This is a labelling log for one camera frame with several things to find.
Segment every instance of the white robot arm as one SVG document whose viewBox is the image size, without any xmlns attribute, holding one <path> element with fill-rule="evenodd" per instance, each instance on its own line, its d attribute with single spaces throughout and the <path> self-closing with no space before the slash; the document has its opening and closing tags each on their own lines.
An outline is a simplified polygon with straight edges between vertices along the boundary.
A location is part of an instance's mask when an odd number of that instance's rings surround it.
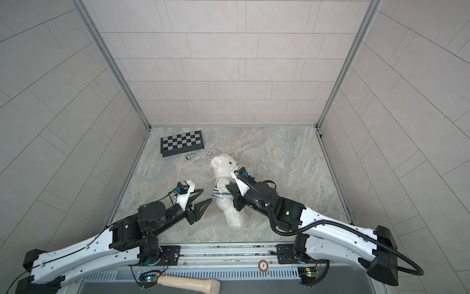
<svg viewBox="0 0 470 294">
<path fill-rule="evenodd" d="M 234 196 L 234 207 L 238 211 L 249 206 L 268 217 L 275 233 L 296 235 L 289 254 L 292 263 L 321 262 L 328 268 L 330 260 L 340 261 L 358 266 L 371 278 L 392 286 L 398 285 L 398 271 L 424 274 L 419 265 L 397 251 L 388 228 L 360 228 L 321 215 L 301 203 L 279 197 L 275 188 L 267 184 L 274 182 L 256 182 L 244 167 L 234 171 L 232 177 L 236 184 L 227 188 Z M 399 267 L 398 258 L 414 269 Z M 310 285 L 321 281 L 327 272 L 314 277 Z"/>
<path fill-rule="evenodd" d="M 72 281 L 120 265 L 170 264 L 170 258 L 160 250 L 157 236 L 183 218 L 190 225 L 199 221 L 212 202 L 207 199 L 193 205 L 203 191 L 195 190 L 192 181 L 179 182 L 165 196 L 171 198 L 171 193 L 175 194 L 176 203 L 168 209 L 160 202 L 163 197 L 140 206 L 136 214 L 113 223 L 88 240 L 57 251 L 27 252 L 23 267 L 30 275 L 18 281 L 16 293 L 56 293 Z"/>
</svg>

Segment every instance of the chessboard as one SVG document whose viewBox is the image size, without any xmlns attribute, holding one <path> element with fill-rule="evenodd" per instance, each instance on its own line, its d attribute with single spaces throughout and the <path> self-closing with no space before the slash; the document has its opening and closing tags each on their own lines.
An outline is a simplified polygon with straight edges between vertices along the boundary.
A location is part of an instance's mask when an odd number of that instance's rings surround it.
<svg viewBox="0 0 470 294">
<path fill-rule="evenodd" d="M 160 153 L 163 157 L 203 148 L 203 134 L 200 130 L 160 138 Z"/>
</svg>

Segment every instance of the marble floor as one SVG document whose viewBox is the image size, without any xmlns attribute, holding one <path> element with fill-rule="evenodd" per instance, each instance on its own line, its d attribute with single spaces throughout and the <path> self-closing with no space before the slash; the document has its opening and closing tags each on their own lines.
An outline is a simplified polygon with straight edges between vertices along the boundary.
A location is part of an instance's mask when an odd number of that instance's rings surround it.
<svg viewBox="0 0 470 294">
<path fill-rule="evenodd" d="M 162 158 L 160 138 L 202 130 L 205 149 Z M 211 149 L 212 155 L 205 151 Z M 211 159 L 227 153 L 257 181 L 272 180 L 279 196 L 293 199 L 324 215 L 347 222 L 314 127 L 157 127 L 137 164 L 119 205 L 115 220 L 135 214 L 139 205 L 163 197 L 179 181 L 192 180 L 205 192 L 197 202 L 210 198 L 215 178 Z M 164 200 L 171 205 L 168 198 Z M 290 241 L 273 233 L 265 216 L 249 207 L 243 229 L 229 228 L 222 211 L 212 202 L 193 225 L 182 220 L 159 236 L 160 243 Z"/>
</svg>

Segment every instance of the white teddy bear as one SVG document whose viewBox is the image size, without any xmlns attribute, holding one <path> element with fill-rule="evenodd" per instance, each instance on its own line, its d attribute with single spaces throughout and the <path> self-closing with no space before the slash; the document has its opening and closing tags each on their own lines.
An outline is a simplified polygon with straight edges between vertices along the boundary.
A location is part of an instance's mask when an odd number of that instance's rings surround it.
<svg viewBox="0 0 470 294">
<path fill-rule="evenodd" d="M 245 219 L 248 217 L 243 211 L 237 211 L 233 204 L 233 196 L 226 188 L 232 179 L 231 173 L 239 168 L 231 156 L 222 154 L 211 160 L 211 166 L 214 169 L 216 178 L 215 188 L 212 191 L 212 197 L 215 198 L 217 206 L 223 210 L 228 225 L 235 229 L 243 227 Z"/>
</svg>

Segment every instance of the blue and white striped cloth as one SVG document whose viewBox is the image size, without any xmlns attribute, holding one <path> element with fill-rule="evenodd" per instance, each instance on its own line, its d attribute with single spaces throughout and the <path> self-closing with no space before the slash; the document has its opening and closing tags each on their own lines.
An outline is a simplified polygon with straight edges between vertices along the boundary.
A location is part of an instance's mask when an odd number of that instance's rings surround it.
<svg viewBox="0 0 470 294">
<path fill-rule="evenodd" d="M 212 197 L 219 197 L 222 199 L 233 199 L 234 197 L 232 196 L 232 193 L 230 192 L 220 192 L 219 189 L 217 189 L 217 183 L 215 184 L 214 190 L 212 190 Z"/>
</svg>

